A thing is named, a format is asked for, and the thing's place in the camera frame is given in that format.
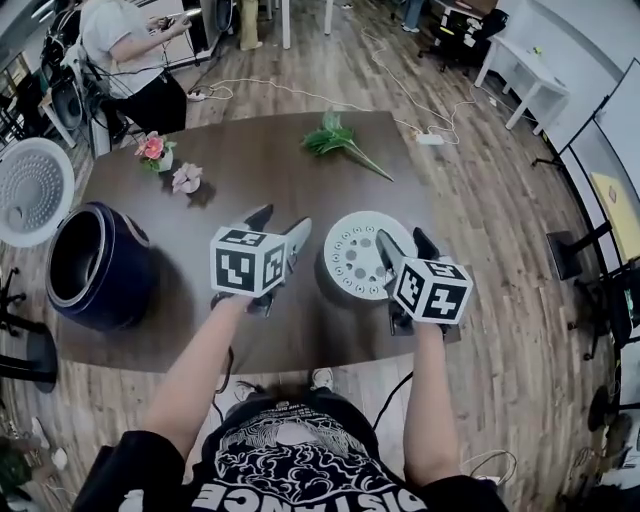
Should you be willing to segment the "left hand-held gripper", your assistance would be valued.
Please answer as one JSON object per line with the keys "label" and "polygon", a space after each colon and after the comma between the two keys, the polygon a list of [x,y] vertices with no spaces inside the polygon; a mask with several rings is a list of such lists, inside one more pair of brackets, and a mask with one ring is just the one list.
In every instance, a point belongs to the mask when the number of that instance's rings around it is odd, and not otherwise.
{"label": "left hand-held gripper", "polygon": [[282,233],[264,232],[274,206],[265,204],[246,213],[243,225],[220,228],[210,243],[211,287],[215,299],[242,296],[250,300],[246,311],[267,317],[278,290],[292,273],[312,230],[304,217]]}

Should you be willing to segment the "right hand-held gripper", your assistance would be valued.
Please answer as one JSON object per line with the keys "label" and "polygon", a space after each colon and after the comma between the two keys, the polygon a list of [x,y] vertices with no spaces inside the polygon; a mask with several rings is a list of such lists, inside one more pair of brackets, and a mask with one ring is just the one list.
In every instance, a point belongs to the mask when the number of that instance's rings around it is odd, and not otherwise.
{"label": "right hand-held gripper", "polygon": [[473,289],[465,268],[450,257],[441,257],[438,247],[415,227],[417,257],[403,257],[401,248],[385,230],[376,235],[376,247],[389,283],[389,322],[392,336],[410,336],[415,323],[440,327],[457,325]]}

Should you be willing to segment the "white steamer tray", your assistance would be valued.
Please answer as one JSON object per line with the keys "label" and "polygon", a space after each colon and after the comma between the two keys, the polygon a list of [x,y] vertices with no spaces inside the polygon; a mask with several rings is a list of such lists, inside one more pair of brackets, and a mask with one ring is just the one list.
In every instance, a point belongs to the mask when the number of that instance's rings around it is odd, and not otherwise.
{"label": "white steamer tray", "polygon": [[406,256],[417,256],[412,234],[394,218],[375,211],[346,215],[325,238],[323,259],[331,280],[356,299],[388,298],[385,286],[391,277],[376,246],[379,230],[387,232]]}

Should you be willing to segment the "dark blue rice cooker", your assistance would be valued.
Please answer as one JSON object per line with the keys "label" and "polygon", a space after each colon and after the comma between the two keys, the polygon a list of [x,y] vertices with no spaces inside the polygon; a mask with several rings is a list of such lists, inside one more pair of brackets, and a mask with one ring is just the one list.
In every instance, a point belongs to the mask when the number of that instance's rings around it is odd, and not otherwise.
{"label": "dark blue rice cooker", "polygon": [[69,308],[53,308],[67,319],[96,331],[126,328],[148,305],[155,274],[146,233],[127,215],[91,201],[71,205],[75,177],[71,161],[56,143],[29,138],[0,155],[0,241],[16,248],[48,243],[63,220],[87,203],[106,221],[106,250],[87,295]]}

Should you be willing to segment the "person's left forearm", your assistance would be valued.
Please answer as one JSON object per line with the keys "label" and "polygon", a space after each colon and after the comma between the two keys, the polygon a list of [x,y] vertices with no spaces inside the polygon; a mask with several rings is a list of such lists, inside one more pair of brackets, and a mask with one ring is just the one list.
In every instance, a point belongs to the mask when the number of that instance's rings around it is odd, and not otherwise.
{"label": "person's left forearm", "polygon": [[222,366],[251,299],[234,295],[210,312],[164,376],[143,421],[143,429],[169,440],[186,458],[214,399]]}

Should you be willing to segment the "person's right forearm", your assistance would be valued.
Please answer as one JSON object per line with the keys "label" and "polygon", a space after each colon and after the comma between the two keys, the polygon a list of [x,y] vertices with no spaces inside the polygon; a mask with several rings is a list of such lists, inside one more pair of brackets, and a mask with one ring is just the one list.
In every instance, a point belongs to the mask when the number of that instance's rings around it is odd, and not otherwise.
{"label": "person's right forearm", "polygon": [[420,323],[403,432],[404,473],[418,486],[460,473],[458,432],[439,326]]}

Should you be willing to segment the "pink flower in white pot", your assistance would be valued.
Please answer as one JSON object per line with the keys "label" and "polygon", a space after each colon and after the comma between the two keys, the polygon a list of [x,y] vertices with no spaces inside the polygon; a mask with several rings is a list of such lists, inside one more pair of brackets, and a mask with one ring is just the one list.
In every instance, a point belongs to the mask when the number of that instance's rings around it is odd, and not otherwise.
{"label": "pink flower in white pot", "polygon": [[169,171],[173,164],[173,149],[177,143],[169,141],[156,131],[145,135],[135,151],[141,165],[153,172]]}

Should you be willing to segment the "dark brown wooden table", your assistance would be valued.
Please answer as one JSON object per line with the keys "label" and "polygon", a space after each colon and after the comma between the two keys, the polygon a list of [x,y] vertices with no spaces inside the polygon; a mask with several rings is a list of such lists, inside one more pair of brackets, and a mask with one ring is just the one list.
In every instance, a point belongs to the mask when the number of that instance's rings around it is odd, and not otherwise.
{"label": "dark brown wooden table", "polygon": [[249,210],[272,204],[278,233],[301,217],[312,220],[294,273],[268,317],[244,317],[233,342],[240,374],[302,371],[409,353],[413,340],[394,336],[387,308],[357,302],[330,283],[320,255],[330,228],[355,211],[378,211],[407,228],[435,230],[425,181],[387,112],[341,117],[358,145],[382,168],[376,174],[339,152],[316,157],[303,137],[318,113],[255,117],[175,135],[175,158],[203,170],[194,197],[145,170],[129,149],[99,157],[83,197],[129,215],[149,236],[159,283],[135,327],[99,333],[68,319],[58,323],[61,356],[74,362],[163,372],[210,311],[209,244],[217,229]]}

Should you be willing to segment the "green artificial leaf sprig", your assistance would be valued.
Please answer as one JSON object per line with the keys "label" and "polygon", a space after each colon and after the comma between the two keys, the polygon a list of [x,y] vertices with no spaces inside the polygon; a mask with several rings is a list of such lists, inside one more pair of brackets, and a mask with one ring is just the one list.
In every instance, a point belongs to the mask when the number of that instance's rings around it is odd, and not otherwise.
{"label": "green artificial leaf sprig", "polygon": [[367,169],[390,182],[394,181],[391,175],[364,153],[355,142],[354,131],[344,127],[340,114],[332,109],[323,114],[321,124],[316,130],[304,136],[302,146],[316,156],[343,150]]}

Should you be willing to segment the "small pale pink potted flower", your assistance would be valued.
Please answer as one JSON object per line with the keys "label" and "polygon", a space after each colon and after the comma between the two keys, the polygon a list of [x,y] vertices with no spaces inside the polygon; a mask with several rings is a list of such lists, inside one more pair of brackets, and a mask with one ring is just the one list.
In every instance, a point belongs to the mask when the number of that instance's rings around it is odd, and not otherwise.
{"label": "small pale pink potted flower", "polygon": [[196,192],[201,185],[202,173],[201,167],[193,163],[183,163],[173,174],[173,193],[192,194]]}

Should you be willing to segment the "wooden-top white table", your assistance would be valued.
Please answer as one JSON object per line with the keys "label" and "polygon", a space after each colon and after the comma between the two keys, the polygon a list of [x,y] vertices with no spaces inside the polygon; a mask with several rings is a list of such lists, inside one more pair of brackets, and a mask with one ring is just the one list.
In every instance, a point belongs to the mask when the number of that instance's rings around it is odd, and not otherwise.
{"label": "wooden-top white table", "polygon": [[[330,36],[332,33],[332,20],[334,0],[324,0],[324,34]],[[279,0],[282,28],[282,47],[285,50],[291,48],[291,15],[290,0]]]}

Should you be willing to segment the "yellow board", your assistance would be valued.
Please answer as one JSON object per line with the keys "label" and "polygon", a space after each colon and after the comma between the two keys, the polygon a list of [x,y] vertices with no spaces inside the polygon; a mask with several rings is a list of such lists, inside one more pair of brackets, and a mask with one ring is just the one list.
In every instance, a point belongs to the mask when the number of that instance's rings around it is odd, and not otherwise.
{"label": "yellow board", "polygon": [[590,179],[612,226],[622,262],[640,257],[640,217],[622,182],[595,172],[591,173]]}

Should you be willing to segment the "white desk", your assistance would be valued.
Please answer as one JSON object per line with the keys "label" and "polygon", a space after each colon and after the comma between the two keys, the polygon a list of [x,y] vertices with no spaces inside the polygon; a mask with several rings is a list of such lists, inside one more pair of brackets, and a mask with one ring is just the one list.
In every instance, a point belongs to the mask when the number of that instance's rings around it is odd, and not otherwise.
{"label": "white desk", "polygon": [[478,89],[482,87],[497,53],[500,50],[507,52],[515,59],[516,63],[526,71],[533,82],[509,118],[505,128],[511,130],[516,122],[523,117],[524,112],[530,109],[535,96],[541,90],[548,90],[556,96],[556,101],[550,107],[547,114],[541,120],[536,121],[533,134],[536,136],[540,135],[544,130],[549,128],[568,104],[570,98],[569,90],[534,53],[530,53],[524,48],[498,35],[491,36],[489,41],[490,47],[474,82],[474,87]]}

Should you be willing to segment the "black office chair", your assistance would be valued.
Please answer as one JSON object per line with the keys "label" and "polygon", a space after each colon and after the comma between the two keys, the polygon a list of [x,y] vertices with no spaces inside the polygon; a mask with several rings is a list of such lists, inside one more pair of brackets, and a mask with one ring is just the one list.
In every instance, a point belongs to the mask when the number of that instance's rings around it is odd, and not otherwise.
{"label": "black office chair", "polygon": [[640,268],[615,271],[591,282],[576,279],[573,285],[586,310],[567,327],[591,329],[591,348],[583,355],[585,361],[594,358],[599,339],[608,334],[620,347],[640,341],[640,334],[632,335],[633,329],[640,327]]}

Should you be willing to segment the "person's black printed t-shirt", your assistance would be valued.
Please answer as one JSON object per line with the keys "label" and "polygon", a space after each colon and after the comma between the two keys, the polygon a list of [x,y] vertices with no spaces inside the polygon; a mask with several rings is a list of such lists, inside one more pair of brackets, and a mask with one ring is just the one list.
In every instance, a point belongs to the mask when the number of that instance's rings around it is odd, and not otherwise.
{"label": "person's black printed t-shirt", "polygon": [[169,440],[128,431],[100,450],[72,512],[508,512],[469,476],[405,483],[366,418],[328,394],[245,403],[206,439],[190,483],[184,472]]}

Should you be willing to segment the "whiteboard on black stand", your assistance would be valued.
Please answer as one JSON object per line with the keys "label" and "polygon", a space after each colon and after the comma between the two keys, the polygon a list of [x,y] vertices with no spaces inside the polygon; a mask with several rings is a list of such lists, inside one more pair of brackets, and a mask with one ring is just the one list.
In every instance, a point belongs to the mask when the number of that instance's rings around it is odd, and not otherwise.
{"label": "whiteboard on black stand", "polygon": [[537,158],[533,166],[550,165],[569,180],[581,208],[587,232],[547,234],[557,273],[567,280],[582,273],[579,253],[592,247],[600,272],[612,272],[623,263],[612,226],[591,182],[592,172],[619,179],[640,217],[640,60],[633,59],[613,91],[552,158]]}

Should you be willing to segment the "black round stand base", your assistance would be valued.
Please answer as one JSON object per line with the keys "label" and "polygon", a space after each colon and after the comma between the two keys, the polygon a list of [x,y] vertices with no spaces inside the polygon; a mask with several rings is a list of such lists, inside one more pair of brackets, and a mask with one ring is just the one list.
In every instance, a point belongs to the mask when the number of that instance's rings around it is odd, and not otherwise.
{"label": "black round stand base", "polygon": [[590,432],[596,432],[611,422],[617,415],[619,399],[616,393],[606,385],[597,388],[589,406],[587,426]]}

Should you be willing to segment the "round beige table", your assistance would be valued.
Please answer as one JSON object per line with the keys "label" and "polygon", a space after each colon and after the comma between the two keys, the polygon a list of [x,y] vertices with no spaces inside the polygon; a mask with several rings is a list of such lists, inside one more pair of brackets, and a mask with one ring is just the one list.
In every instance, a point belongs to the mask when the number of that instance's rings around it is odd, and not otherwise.
{"label": "round beige table", "polygon": [[51,331],[45,323],[12,314],[5,324],[11,335],[17,334],[14,328],[27,332],[26,358],[0,354],[0,377],[33,382],[41,393],[51,393],[58,379],[58,353]]}

